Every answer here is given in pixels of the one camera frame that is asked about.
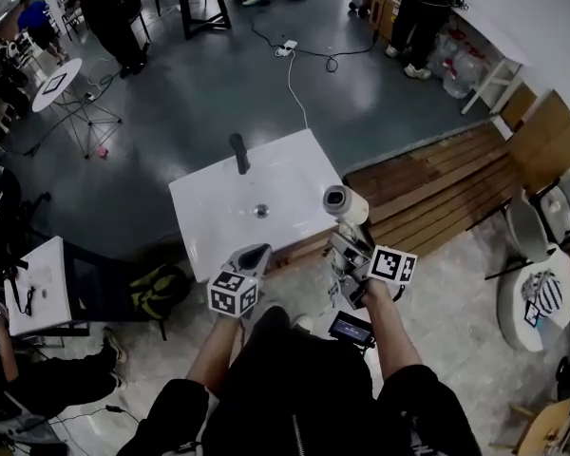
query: striped cloth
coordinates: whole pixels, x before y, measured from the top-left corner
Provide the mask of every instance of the striped cloth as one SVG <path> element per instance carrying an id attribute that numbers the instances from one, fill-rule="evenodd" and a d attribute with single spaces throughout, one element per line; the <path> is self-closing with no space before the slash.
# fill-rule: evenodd
<path id="1" fill-rule="evenodd" d="M 541 317 L 558 311 L 563 302 L 560 282 L 550 270 L 531 274 L 522 285 L 522 297 L 537 307 Z"/>

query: sink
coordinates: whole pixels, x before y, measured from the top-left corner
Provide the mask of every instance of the sink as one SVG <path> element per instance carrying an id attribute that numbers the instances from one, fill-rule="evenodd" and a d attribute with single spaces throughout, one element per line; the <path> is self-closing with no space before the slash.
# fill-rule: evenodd
<path id="1" fill-rule="evenodd" d="M 235 157 L 169 184 L 181 236 L 198 282 L 245 246 L 273 251 L 332 228 L 323 193 L 341 180 L 310 129 L 248 151 L 251 168 Z"/>

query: wooden chair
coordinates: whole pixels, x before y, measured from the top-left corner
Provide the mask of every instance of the wooden chair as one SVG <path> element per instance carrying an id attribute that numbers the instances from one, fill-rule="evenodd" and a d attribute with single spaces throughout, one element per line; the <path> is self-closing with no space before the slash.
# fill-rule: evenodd
<path id="1" fill-rule="evenodd" d="M 562 430 L 570 421 L 570 399 L 550 404 L 538 415 L 527 408 L 513 404 L 509 404 L 509 406 L 511 410 L 528 419 L 528 425 L 516 445 L 490 443 L 490 447 L 508 449 L 518 456 L 543 454 L 548 445 L 553 444 L 561 437 Z"/>

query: concrete floor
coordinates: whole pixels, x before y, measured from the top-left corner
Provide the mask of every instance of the concrete floor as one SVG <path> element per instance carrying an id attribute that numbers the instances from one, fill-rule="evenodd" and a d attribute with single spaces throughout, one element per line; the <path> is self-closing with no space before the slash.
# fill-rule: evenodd
<path id="1" fill-rule="evenodd" d="M 515 351 L 504 342 L 496 319 L 497 283 L 484 281 L 487 273 L 504 264 L 504 235 L 504 222 L 495 217 L 421 258 L 411 285 L 397 303 L 423 362 L 457 394 L 485 456 L 496 454 L 488 447 L 490 442 L 517 441 L 523 421 L 511 417 L 508 403 L 543 407 L 555 386 L 556 367 L 570 350 L 568 332 L 548 352 Z M 247 333 L 262 312 L 261 303 L 276 300 L 292 318 L 309 314 L 314 333 L 327 337 L 336 311 L 350 311 L 341 298 L 332 308 L 327 294 L 330 283 L 325 260 L 267 281 L 266 297 L 255 308 Z M 162 387 L 172 378 L 185 376 L 211 330 L 215 313 L 206 308 L 204 292 L 197 286 L 176 308 L 167 324 L 166 342 L 156 323 L 114 326 L 128 352 L 123 369 L 128 388 L 100 402 L 69 408 L 62 417 L 88 414 L 105 404 L 127 408 L 137 418 L 146 416 Z M 354 314 L 368 319 L 366 310 Z M 69 338 L 64 350 L 46 353 L 65 358 L 93 353 L 100 347 L 100 328 L 92 327 L 92 338 Z M 366 361 L 377 396 L 382 388 L 377 352 L 369 350 Z M 71 438 L 93 456 L 116 454 L 136 428 L 126 414 L 105 411 L 66 424 Z M 59 424 L 53 427 L 60 437 L 70 439 Z M 70 446 L 72 454 L 82 454 Z"/>
<path id="2" fill-rule="evenodd" d="M 295 39 L 300 48 L 315 52 L 371 44 L 368 22 L 348 12 L 350 0 L 272 0 L 268 7 L 249 9 L 226 0 L 233 28 L 204 32 L 191 41 L 185 41 L 180 14 L 173 9 L 177 0 L 162 0 L 160 19 L 153 0 L 143 1 L 152 38 L 147 68 L 126 80 L 117 77 L 100 100 L 123 118 L 105 143 L 107 159 L 85 161 L 63 126 L 34 158 L 8 154 L 3 159 L 25 196 L 44 191 L 53 196 L 36 217 L 38 229 L 108 256 L 177 233 L 168 183 L 232 155 L 231 133 L 241 133 L 252 147 L 304 128 L 287 87 L 289 60 L 276 58 L 251 32 L 252 18 L 273 42 Z M 216 7 L 210 0 L 206 11 L 212 14 Z M 203 11 L 204 5 L 195 8 Z M 84 26 L 80 40 L 62 41 L 72 57 L 84 60 L 76 82 L 81 94 L 97 92 L 88 78 L 99 81 L 118 71 L 114 61 L 102 61 L 110 56 Z M 487 116 L 483 104 L 461 116 L 463 103 L 450 98 L 436 80 L 408 79 L 400 63 L 384 56 L 384 48 L 379 41 L 368 53 L 339 57 L 335 73 L 326 71 L 324 58 L 298 54 L 295 59 L 293 88 L 311 130 L 342 175 Z M 50 56 L 41 57 L 49 63 L 45 71 L 52 72 Z M 30 113 L 13 127 L 4 146 L 25 152 L 55 121 L 48 109 Z"/>

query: backpack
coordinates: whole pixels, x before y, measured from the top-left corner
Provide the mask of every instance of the backpack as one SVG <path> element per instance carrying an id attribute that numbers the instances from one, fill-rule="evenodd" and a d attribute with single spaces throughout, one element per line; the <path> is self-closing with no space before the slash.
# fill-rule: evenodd
<path id="1" fill-rule="evenodd" d="M 165 264 L 129 284 L 135 311 L 159 321 L 165 341 L 164 321 L 171 310 L 190 294 L 191 283 L 179 267 Z"/>

